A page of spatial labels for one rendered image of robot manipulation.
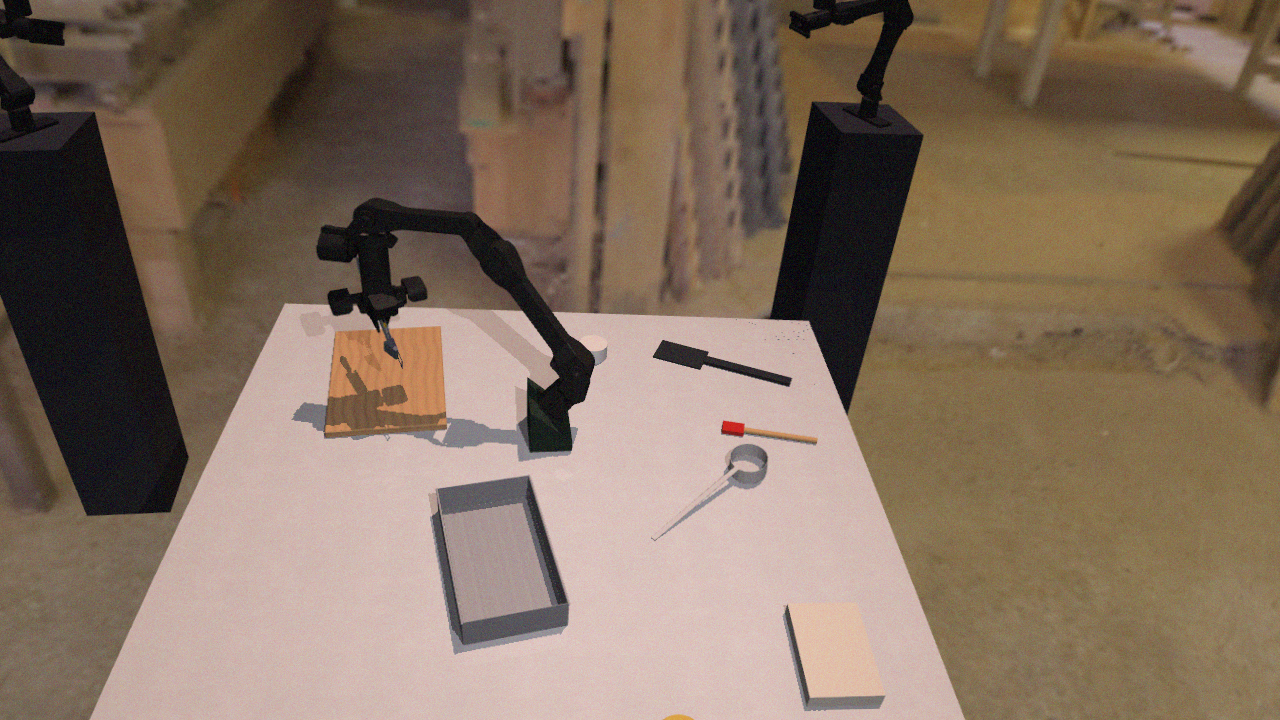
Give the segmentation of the wooden board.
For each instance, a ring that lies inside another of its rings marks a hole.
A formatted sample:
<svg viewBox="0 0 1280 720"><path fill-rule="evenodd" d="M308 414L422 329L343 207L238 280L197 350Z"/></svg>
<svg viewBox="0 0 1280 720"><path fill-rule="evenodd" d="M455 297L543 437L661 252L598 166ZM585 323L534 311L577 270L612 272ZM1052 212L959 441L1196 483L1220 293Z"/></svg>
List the wooden board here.
<svg viewBox="0 0 1280 720"><path fill-rule="evenodd" d="M403 369L383 329L335 332L326 438L447 429L442 325L388 331Z"/></svg>

